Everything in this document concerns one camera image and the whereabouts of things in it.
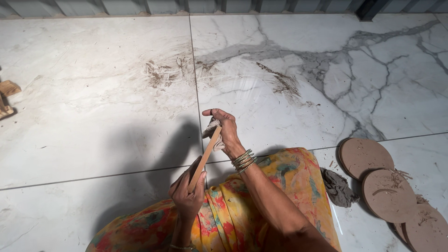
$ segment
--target wooden block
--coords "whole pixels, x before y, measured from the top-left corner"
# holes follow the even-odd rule
[[[13,108],[11,108],[10,106],[5,106],[3,104],[2,98],[0,97],[0,118],[8,116],[12,113],[14,113]]]
[[[8,97],[20,91],[22,91],[22,89],[12,81],[0,82],[0,94],[2,97]]]
[[[204,169],[205,163],[207,163],[208,157],[211,154],[211,151],[213,150],[213,146],[216,143],[216,140],[218,139],[218,136],[220,135],[222,127],[218,126],[216,127],[215,132],[213,132],[213,135],[211,136],[210,142],[207,145],[207,148],[205,148],[204,155],[202,156],[201,161],[199,162],[198,167],[196,168],[196,171],[193,174],[193,177],[191,178],[190,184],[188,185],[188,193],[192,193],[194,190],[194,187],[196,186],[196,183],[199,180],[199,176],[201,175],[202,169]]]

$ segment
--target colorful printed fabric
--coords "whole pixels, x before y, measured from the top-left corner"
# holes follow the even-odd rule
[[[320,234],[338,251],[330,204],[319,165],[304,148],[283,149],[266,157],[263,172],[294,202]],[[163,200],[145,210],[119,217],[98,232],[86,252],[167,251],[177,209]],[[205,191],[191,230],[199,252],[283,251],[278,238],[251,199],[237,174]]]

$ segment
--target bangle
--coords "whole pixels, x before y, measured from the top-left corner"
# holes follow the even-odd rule
[[[253,158],[251,158],[249,161],[247,161],[247,162],[245,162],[245,163],[242,163],[241,165],[239,165],[238,166],[238,168],[241,168],[241,167],[243,167],[243,166],[245,166],[245,165],[248,165],[248,164],[250,164],[252,161],[253,161],[254,159]]]
[[[248,155],[249,153],[251,153],[251,152],[252,152],[252,150],[251,150],[251,149],[248,149],[243,155],[237,157],[237,158],[235,159],[235,161],[233,161],[233,164],[238,163],[239,161],[241,161],[245,156],[247,156],[247,155]]]
[[[196,247],[194,246],[194,245],[190,245],[190,247],[178,247],[178,246],[174,246],[174,245],[172,245],[172,244],[170,244],[169,245],[170,247],[172,247],[172,248],[175,248],[175,249],[189,249],[189,250],[193,250],[193,249],[195,249]]]
[[[257,158],[254,159],[254,161],[252,163],[250,163],[248,166],[244,167],[244,169],[242,169],[238,175],[240,175],[243,171],[245,171],[247,168],[249,168],[249,166],[253,165],[255,163],[255,161],[257,160]]]
[[[244,163],[244,162],[248,161],[253,155],[254,155],[254,153],[249,154],[245,158],[241,159],[238,163],[241,164],[241,163]]]

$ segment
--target corrugated metal sheet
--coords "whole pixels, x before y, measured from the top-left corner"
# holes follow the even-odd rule
[[[0,0],[0,17],[92,16],[190,13],[347,13],[363,0]],[[383,13],[447,13],[448,0],[390,0]]]

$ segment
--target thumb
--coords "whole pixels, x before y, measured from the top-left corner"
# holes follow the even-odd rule
[[[199,197],[201,200],[204,197],[204,185],[206,175],[207,175],[206,171],[201,172],[198,182],[196,182],[196,187],[194,188],[194,196]]]

